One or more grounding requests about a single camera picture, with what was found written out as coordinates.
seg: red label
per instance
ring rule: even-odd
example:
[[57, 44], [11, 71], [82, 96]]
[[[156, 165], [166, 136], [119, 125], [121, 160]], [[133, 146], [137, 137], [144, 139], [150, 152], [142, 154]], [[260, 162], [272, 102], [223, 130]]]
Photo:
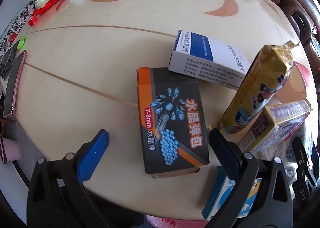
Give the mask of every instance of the red label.
[[153, 119], [152, 119], [151, 108], [147, 107], [144, 109], [144, 119], [146, 121], [146, 128], [152, 129], [153, 128]]

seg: beige tabletop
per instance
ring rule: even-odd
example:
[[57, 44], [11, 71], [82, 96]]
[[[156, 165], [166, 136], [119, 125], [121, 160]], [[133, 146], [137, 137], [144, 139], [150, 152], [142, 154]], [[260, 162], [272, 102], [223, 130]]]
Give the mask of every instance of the beige tabletop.
[[[20, 33], [26, 33], [28, 55], [16, 117], [27, 135], [57, 160], [106, 129], [110, 145], [86, 188], [123, 207], [174, 219], [203, 219], [219, 162], [209, 148], [211, 163], [198, 173], [162, 179], [145, 173], [137, 69], [167, 67], [179, 29], [234, 45], [250, 62], [265, 44], [299, 42], [270, 0], [60, 0], [38, 18]], [[301, 45], [294, 59], [310, 70]], [[235, 91], [199, 85], [206, 124], [215, 124]], [[313, 79], [307, 98], [317, 133]]]

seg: crescent moon pattern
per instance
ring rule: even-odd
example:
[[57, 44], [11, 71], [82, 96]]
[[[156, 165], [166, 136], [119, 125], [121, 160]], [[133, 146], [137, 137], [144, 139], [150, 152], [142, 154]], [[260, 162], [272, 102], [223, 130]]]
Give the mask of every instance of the crescent moon pattern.
[[223, 5], [217, 9], [204, 14], [214, 16], [233, 16], [239, 11], [238, 4], [235, 0], [224, 0]]

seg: leather couch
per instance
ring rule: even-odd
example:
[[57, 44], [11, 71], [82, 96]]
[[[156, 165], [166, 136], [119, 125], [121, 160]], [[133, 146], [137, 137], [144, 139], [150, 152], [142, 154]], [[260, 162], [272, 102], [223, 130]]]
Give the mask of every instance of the leather couch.
[[307, 54], [315, 83], [320, 85], [320, 12], [313, 0], [272, 0], [289, 19]]

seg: cluster of blue beads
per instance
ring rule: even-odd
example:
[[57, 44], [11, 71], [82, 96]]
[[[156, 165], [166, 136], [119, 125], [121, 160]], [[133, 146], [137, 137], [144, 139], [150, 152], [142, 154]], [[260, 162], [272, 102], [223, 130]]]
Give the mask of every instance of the cluster of blue beads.
[[172, 165], [172, 163], [178, 158], [178, 144], [174, 132], [172, 130], [166, 129], [161, 130], [161, 152], [164, 157], [166, 165]]

